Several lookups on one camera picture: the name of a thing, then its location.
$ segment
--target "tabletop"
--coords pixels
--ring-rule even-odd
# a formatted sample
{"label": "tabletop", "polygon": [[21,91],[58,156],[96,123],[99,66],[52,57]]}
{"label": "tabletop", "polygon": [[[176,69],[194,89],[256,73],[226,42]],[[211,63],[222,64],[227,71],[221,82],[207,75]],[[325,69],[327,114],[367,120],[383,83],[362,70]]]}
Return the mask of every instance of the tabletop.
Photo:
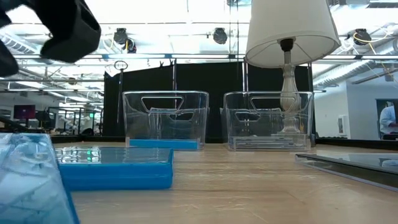
{"label": "tabletop", "polygon": [[[124,146],[82,142],[73,146]],[[56,144],[55,147],[71,146]],[[312,152],[381,153],[317,146]],[[73,192],[82,224],[397,223],[398,194],[295,163],[293,152],[175,152],[170,190]]]}

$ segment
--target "black backdrop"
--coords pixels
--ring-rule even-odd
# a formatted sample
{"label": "black backdrop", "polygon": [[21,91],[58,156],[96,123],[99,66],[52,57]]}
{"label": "black backdrop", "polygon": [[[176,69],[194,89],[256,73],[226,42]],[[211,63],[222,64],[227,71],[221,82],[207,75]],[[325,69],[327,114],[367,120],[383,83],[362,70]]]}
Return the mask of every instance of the black backdrop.
{"label": "black backdrop", "polygon": [[[220,108],[227,92],[243,90],[242,63],[177,64],[177,89],[206,91],[210,94],[206,142],[223,142]],[[280,91],[283,77],[281,69],[248,67],[249,91]],[[309,91],[307,67],[297,67],[296,82],[299,91]],[[123,117],[122,106],[118,109],[119,75],[105,74],[104,136],[123,136],[124,124],[118,126],[117,117]],[[152,68],[123,75],[123,91],[172,90],[173,68]]]}
{"label": "black backdrop", "polygon": [[220,108],[225,93],[242,91],[242,73],[242,63],[177,65],[178,90],[200,90],[210,94],[206,142],[223,142]]}
{"label": "black backdrop", "polygon": [[[123,104],[118,109],[120,74],[110,77],[105,73],[104,87],[104,136],[124,136]],[[173,68],[151,68],[124,72],[122,91],[172,90]],[[118,113],[121,123],[118,125]]]}

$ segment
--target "clear plastic container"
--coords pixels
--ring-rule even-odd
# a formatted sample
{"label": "clear plastic container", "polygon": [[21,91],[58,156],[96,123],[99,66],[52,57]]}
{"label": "clear plastic container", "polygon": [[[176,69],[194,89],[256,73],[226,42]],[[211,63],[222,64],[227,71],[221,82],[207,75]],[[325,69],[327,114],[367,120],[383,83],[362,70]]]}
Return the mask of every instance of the clear plastic container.
{"label": "clear plastic container", "polygon": [[124,92],[126,147],[203,149],[208,104],[203,91]]}
{"label": "clear plastic container", "polygon": [[222,135],[223,135],[223,143],[228,142],[228,133],[226,127],[226,114],[224,108],[220,108],[220,118],[221,118],[221,128],[222,128]]}
{"label": "clear plastic container", "polygon": [[79,223],[46,134],[0,134],[0,223]]}
{"label": "clear plastic container", "polygon": [[224,110],[230,150],[310,149],[313,93],[232,92],[224,96]]}

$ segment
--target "blue plastic tray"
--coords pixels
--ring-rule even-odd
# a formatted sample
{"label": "blue plastic tray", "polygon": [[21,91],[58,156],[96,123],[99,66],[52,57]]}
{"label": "blue plastic tray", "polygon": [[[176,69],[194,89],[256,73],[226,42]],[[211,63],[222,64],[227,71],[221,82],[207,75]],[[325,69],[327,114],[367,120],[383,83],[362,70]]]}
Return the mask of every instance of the blue plastic tray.
{"label": "blue plastic tray", "polygon": [[0,134],[0,223],[79,223],[47,135]]}
{"label": "blue plastic tray", "polygon": [[168,189],[173,182],[173,149],[69,147],[56,153],[70,190]]}
{"label": "blue plastic tray", "polygon": [[168,139],[130,139],[130,147],[173,148],[175,150],[197,150],[198,141],[195,140],[168,140]]}

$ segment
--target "monitor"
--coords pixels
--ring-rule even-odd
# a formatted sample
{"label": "monitor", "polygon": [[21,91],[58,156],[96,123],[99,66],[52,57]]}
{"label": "monitor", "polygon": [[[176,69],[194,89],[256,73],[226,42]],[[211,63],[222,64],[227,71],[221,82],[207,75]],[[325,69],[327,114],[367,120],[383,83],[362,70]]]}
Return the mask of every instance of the monitor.
{"label": "monitor", "polygon": [[35,105],[15,105],[14,119],[34,119],[36,116]]}

